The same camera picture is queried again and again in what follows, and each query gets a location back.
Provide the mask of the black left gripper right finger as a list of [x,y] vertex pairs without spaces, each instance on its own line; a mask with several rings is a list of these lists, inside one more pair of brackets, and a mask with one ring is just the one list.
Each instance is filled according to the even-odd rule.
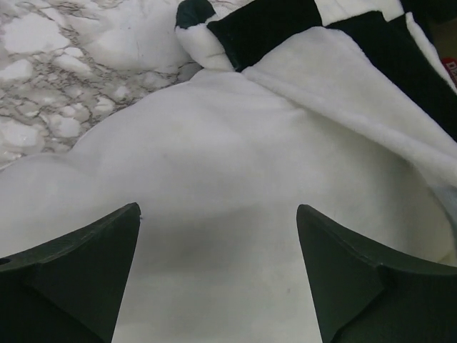
[[323,342],[455,342],[456,268],[341,226],[309,205],[297,228]]

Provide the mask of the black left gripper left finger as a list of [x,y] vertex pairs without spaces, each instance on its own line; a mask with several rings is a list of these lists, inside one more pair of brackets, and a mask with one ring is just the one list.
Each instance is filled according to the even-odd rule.
[[139,227],[131,203],[1,258],[1,341],[111,342]]

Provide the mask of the white pillow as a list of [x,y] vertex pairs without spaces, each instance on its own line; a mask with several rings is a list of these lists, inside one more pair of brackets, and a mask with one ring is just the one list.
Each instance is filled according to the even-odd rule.
[[132,202],[142,220],[115,342],[319,342],[300,204],[422,259],[453,246],[407,161],[237,73],[201,71],[65,154],[9,166],[1,254]]

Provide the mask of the black and white checkered pillowcase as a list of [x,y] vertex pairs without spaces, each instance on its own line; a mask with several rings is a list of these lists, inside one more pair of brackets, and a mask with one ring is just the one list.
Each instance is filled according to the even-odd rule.
[[[220,18],[183,1],[176,35],[226,128],[181,150],[198,176],[311,184],[404,177],[456,184],[456,89],[411,14],[330,21],[314,1],[254,1]],[[239,134],[227,128],[238,125]]]

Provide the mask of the tan plastic toolbox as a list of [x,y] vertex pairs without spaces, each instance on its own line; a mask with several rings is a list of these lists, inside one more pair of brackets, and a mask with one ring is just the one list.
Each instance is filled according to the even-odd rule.
[[428,50],[432,56],[433,66],[446,78],[456,92],[456,19],[439,24],[428,20],[430,36]]

